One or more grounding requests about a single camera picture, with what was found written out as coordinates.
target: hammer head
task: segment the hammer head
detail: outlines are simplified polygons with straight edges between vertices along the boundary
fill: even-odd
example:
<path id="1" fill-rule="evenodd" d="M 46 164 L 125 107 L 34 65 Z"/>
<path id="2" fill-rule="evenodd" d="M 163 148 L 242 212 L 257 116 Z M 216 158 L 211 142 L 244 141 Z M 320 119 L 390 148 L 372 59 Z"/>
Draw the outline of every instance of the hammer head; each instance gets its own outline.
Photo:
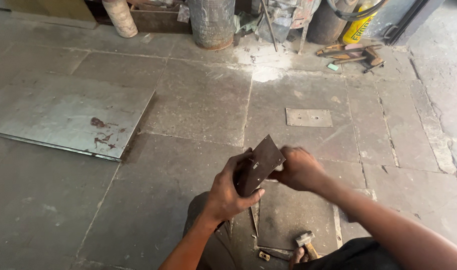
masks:
<path id="1" fill-rule="evenodd" d="M 298 247 L 303 247 L 304 245 L 310 243 L 312 239 L 314 239 L 315 237 L 316 236 L 314 235 L 314 233 L 311 230 L 309 230 L 308 232 L 295 238 L 295 241 L 297 242 Z"/>

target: metal bucket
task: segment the metal bucket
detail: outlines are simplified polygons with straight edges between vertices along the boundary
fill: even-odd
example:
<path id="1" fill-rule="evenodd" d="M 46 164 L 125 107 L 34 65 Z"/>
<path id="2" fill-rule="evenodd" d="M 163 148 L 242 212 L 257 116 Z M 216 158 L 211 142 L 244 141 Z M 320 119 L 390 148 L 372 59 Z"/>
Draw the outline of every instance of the metal bucket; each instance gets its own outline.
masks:
<path id="1" fill-rule="evenodd" d="M 233 42 L 235 0 L 188 0 L 195 44 L 210 51 Z"/>

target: metal plate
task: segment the metal plate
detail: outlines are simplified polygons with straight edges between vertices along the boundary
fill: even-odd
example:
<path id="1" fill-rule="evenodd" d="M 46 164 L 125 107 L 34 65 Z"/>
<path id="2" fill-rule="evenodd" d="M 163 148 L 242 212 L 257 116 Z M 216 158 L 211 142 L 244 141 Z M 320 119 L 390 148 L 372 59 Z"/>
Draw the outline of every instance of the metal plate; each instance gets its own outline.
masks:
<path id="1" fill-rule="evenodd" d="M 253 150 L 253 161 L 242 170 L 235 189 L 242 197 L 248 197 L 273 170 L 285 161 L 285 157 L 267 135 Z"/>
<path id="2" fill-rule="evenodd" d="M 285 112 L 288 126 L 333 127 L 327 109 L 286 108 Z"/>
<path id="3" fill-rule="evenodd" d="M 0 136 L 120 161 L 154 91 L 24 71 L 0 89 Z"/>
<path id="4" fill-rule="evenodd" d="M 295 238 L 307 231 L 315 234 L 315 250 L 329 254 L 337 250 L 332 204 L 319 195 L 300 192 L 272 181 L 263 181 L 257 246 L 292 251 Z"/>

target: forearm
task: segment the forearm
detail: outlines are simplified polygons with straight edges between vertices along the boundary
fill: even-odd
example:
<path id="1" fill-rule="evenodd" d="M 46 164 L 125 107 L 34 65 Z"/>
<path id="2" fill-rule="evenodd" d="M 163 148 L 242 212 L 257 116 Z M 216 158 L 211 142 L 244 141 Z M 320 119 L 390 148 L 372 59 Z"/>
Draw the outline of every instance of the forearm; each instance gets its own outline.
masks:
<path id="1" fill-rule="evenodd" d="M 406 269 L 457 269 L 457 246 L 434 231 L 323 175 L 317 192 L 357 220 Z"/>
<path id="2" fill-rule="evenodd" d="M 175 249 L 168 255 L 159 270 L 197 268 L 202 252 L 208 238 L 212 235 L 219 223 L 210 220 L 202 212 L 184 238 L 178 243 Z"/>

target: black hose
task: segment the black hose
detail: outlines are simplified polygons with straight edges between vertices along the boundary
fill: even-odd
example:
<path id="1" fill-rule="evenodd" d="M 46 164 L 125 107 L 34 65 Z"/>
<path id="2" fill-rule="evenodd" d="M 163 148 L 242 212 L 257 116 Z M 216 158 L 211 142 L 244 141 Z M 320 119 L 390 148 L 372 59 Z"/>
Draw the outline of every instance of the black hose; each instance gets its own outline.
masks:
<path id="1" fill-rule="evenodd" d="M 388 0 L 382 0 L 379 3 L 377 3 L 376 5 L 374 5 L 373 7 L 370 7 L 366 10 L 362 10 L 359 12 L 343 12 L 343 11 L 340 11 L 337 9 L 337 7 L 335 6 L 334 0 L 327 0 L 328 5 L 333 10 L 335 15 L 338 18 L 340 18 L 344 21 L 349 21 L 349 22 L 359 21 L 359 20 L 362 20 L 362 19 L 365 19 L 367 17 L 374 15 L 374 13 L 377 12 L 387 2 L 388 2 Z"/>

